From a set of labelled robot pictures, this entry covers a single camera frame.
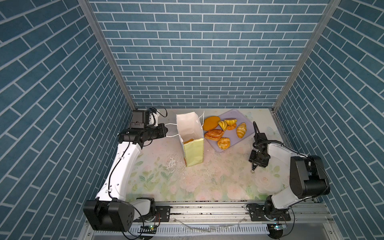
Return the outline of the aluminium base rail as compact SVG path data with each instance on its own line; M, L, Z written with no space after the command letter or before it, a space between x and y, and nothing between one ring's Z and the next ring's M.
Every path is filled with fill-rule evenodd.
M169 222L183 222L185 224L235 224L252 222L245 209L247 204L261 202L255 201L224 201L224 202L156 202L159 205L171 206ZM291 220L277 221L280 223L326 223L330 221L331 214L325 204L299 203L289 208ZM273 224L277 222L263 221L257 223Z

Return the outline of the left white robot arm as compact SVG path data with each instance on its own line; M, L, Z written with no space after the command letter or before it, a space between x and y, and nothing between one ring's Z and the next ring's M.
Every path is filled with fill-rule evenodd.
M145 142L166 137L164 124L143 129L126 129L118 138L118 147L111 170L94 200L86 201L83 211L95 231L126 233L135 220L144 223L156 218L153 198L126 201L126 186Z

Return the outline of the yellow orange croissant bun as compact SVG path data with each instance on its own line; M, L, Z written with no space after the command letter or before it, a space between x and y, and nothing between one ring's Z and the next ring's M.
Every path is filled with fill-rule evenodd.
M237 127L237 119L226 119L224 121L227 124L228 131L234 130Z

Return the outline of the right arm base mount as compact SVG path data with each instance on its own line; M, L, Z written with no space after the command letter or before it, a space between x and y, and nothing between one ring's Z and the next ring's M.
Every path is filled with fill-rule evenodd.
M288 209L279 210L270 204L262 206L256 203L247 204L245 209L249 213L252 222L277 222L277 221L290 221L291 216Z

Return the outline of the yellow shell bun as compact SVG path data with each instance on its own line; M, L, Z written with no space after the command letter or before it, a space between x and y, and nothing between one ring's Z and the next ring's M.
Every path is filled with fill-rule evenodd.
M226 130L227 130L227 128L228 128L228 124L227 124L225 121L219 121L218 124L219 124L219 126L221 127L221 129L222 129L223 131L226 131Z

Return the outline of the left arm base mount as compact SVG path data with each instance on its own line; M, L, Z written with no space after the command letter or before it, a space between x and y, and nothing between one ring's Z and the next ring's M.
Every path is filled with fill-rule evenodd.
M154 198L137 198L133 205L140 213L135 211L135 222L169 222L171 206L163 206L156 203Z

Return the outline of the paper gift bag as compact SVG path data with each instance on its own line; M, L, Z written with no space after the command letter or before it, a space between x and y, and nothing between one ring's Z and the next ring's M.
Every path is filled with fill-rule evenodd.
M204 160L204 117L205 112L200 116L196 112L176 114L175 124L165 124L177 126L178 133L167 138L179 138L186 167L201 164Z

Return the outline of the round orange flat bread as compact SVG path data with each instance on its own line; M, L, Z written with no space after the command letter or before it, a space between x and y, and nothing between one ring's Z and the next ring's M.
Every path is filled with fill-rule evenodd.
M208 132L216 129L219 126L220 120L221 119L218 116L212 116L212 117L206 118L203 123L203 130Z

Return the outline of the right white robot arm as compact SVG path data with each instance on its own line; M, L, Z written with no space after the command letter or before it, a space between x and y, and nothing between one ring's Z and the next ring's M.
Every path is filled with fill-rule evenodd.
M291 206L330 193L330 179L319 156L301 154L275 140L254 142L253 148L249 159L253 170L266 168L271 158L281 160L289 165L289 186L268 196L263 207L250 210L252 216L268 221L290 220Z

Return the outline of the striped oval bread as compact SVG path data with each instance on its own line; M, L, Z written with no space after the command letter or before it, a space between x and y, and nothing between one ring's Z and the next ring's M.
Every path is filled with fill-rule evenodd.
M246 132L247 132L246 123L241 123L236 129L237 136L240 139L242 139L245 136Z

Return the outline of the glazed brown pastry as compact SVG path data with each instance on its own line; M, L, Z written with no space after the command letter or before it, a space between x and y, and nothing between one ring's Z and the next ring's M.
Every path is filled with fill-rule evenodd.
M217 142L220 138L223 137L224 133L225 132L223 130L214 129L214 130L207 131L205 133L204 137L207 140L212 140L212 141L216 141Z

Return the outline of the small round knotted bun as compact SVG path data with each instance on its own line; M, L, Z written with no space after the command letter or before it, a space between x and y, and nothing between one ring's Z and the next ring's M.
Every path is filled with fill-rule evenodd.
M231 146L231 140L229 138L220 138L217 145L221 150L226 150Z

